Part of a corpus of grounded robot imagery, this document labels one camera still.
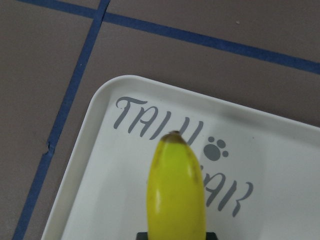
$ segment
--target blue painter's tape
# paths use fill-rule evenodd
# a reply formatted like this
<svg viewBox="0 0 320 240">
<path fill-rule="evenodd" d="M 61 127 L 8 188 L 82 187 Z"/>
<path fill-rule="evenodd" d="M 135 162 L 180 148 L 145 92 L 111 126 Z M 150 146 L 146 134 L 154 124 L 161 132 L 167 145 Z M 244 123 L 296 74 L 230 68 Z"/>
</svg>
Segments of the blue painter's tape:
<svg viewBox="0 0 320 240">
<path fill-rule="evenodd" d="M 101 0 L 98 9 L 95 11 L 95 14 L 93 15 L 93 21 L 92 21 L 91 27 L 85 39 L 79 59 L 76 63 L 75 69 L 73 71 L 73 75 L 69 82 L 68 88 L 65 92 L 62 104 L 55 118 L 53 127 L 51 129 L 51 132 L 47 141 L 49 150 L 46 154 L 42 155 L 42 158 L 36 170 L 36 174 L 32 181 L 31 188 L 29 190 L 28 196 L 24 203 L 22 213 L 20 215 L 12 240 L 22 240 L 25 236 L 32 212 L 35 208 L 40 190 L 42 188 L 48 168 L 50 166 L 51 159 L 54 155 L 56 145 L 58 143 L 58 140 L 64 128 L 64 125 L 66 123 L 71 105 L 75 99 L 78 87 L 80 85 L 83 73 L 88 63 L 89 56 L 96 42 L 100 27 L 101 27 L 101 23 L 102 23 L 104 14 L 106 12 L 106 9 L 109 5 L 109 2 L 110 0 Z"/>
<path fill-rule="evenodd" d="M 67 2 L 56 1 L 56 0 L 18 0 L 18 1 L 62 11 L 65 13 L 75 14 L 75 15 L 79 15 L 79 16 L 83 16 L 91 19 L 94 18 L 96 13 L 95 9 L 91 9 L 88 7 L 79 6 L 79 5 L 75 5 Z"/>
<path fill-rule="evenodd" d="M 320 63 L 107 12 L 104 22 L 320 74 Z"/>
</svg>

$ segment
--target brown banana tip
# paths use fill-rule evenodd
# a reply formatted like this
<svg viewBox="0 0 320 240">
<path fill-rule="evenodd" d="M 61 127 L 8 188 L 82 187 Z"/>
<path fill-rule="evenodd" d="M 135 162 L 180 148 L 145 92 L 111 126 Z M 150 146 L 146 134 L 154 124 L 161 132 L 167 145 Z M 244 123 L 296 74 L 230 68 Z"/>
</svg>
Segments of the brown banana tip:
<svg viewBox="0 0 320 240">
<path fill-rule="evenodd" d="M 168 134 L 164 135 L 161 138 L 162 141 L 167 143 L 180 143 L 180 144 L 186 144 L 185 140 L 180 135 L 179 131 L 171 131 Z"/>
</svg>

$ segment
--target banana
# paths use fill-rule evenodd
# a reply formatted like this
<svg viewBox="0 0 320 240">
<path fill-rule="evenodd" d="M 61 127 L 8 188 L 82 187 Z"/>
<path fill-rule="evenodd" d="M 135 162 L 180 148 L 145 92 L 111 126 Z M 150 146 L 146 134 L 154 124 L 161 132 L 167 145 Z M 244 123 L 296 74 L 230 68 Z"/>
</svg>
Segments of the banana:
<svg viewBox="0 0 320 240">
<path fill-rule="evenodd" d="M 148 240 L 205 240 L 204 184 L 199 162 L 178 131 L 159 141 L 151 163 Z"/>
</svg>

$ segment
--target white tray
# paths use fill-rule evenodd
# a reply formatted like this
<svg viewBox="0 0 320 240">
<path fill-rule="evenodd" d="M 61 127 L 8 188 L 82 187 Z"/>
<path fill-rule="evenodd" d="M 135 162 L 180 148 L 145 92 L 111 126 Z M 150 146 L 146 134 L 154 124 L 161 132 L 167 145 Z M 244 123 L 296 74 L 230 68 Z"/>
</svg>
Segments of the white tray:
<svg viewBox="0 0 320 240">
<path fill-rule="evenodd" d="M 208 232 L 319 239 L 319 128 L 133 75 L 109 80 L 92 98 L 42 239 L 146 232 L 155 147 L 181 128 L 203 166 Z"/>
</svg>

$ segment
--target paw print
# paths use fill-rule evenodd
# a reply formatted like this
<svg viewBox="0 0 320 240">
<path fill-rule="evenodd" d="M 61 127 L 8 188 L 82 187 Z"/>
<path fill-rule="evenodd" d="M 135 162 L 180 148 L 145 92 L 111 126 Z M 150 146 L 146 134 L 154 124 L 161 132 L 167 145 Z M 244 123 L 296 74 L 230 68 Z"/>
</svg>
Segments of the paw print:
<svg viewBox="0 0 320 240">
<path fill-rule="evenodd" d="M 225 141 L 219 139 L 218 141 L 216 141 L 216 145 L 215 144 L 210 144 L 213 143 L 215 141 L 215 138 L 213 136 L 210 136 L 208 138 L 208 142 L 209 144 L 207 144 L 204 149 L 204 155 L 211 161 L 217 161 L 220 159 L 221 157 L 221 149 L 224 149 L 226 147 L 226 143 Z M 223 151 L 222 152 L 222 156 L 223 157 L 228 157 L 229 156 L 229 152 L 228 151 Z"/>
</svg>

